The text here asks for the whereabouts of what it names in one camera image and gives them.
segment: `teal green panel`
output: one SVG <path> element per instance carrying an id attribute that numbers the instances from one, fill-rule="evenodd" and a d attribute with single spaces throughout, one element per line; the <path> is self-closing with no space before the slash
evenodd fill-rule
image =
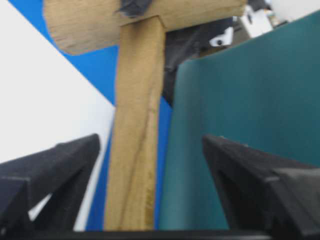
<path id="1" fill-rule="evenodd" d="M 320 166 L 319 124 L 320 12 L 186 62 L 176 83 L 160 229 L 228 228 L 203 135 Z"/>

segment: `black tape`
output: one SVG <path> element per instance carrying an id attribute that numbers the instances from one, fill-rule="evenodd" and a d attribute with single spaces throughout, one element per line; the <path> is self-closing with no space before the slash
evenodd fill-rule
<path id="1" fill-rule="evenodd" d="M 152 0 L 121 0 L 119 12 L 129 18 L 136 18 L 145 14 L 151 2 Z"/>

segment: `wooden stick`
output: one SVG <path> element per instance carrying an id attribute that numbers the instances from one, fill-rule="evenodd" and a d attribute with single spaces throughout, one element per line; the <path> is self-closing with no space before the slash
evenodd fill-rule
<path id="1" fill-rule="evenodd" d="M 121 27 L 104 228 L 154 228 L 158 110 L 165 64 L 158 17 Z"/>
<path id="2" fill-rule="evenodd" d="M 120 0 L 45 0 L 44 18 L 57 46 L 72 55 L 116 45 L 120 26 L 159 16 L 167 32 L 241 16 L 248 0 L 154 0 L 141 17 L 117 10 Z"/>

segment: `wood grain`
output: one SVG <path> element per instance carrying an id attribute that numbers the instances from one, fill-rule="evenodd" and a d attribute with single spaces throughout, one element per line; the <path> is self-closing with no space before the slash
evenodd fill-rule
<path id="1" fill-rule="evenodd" d="M 57 46 L 78 55 L 116 45 L 120 26 L 159 16 L 165 31 L 240 16 L 247 0 L 154 0 L 144 16 L 128 18 L 120 0 L 45 0 L 44 18 Z"/>
<path id="2" fill-rule="evenodd" d="M 158 17 L 121 28 L 105 229 L 154 228 L 165 29 Z"/>

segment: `white wall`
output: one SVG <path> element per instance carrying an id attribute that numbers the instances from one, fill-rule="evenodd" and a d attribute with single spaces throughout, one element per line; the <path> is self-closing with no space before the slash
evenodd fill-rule
<path id="1" fill-rule="evenodd" d="M 0 29 L 0 163 L 99 134 L 100 155 L 75 226 L 83 230 L 114 107 L 7 0 L 0 0 Z"/>
<path id="2" fill-rule="evenodd" d="M 280 20 L 289 22 L 320 10 L 320 0 L 271 0 L 271 5 Z"/>

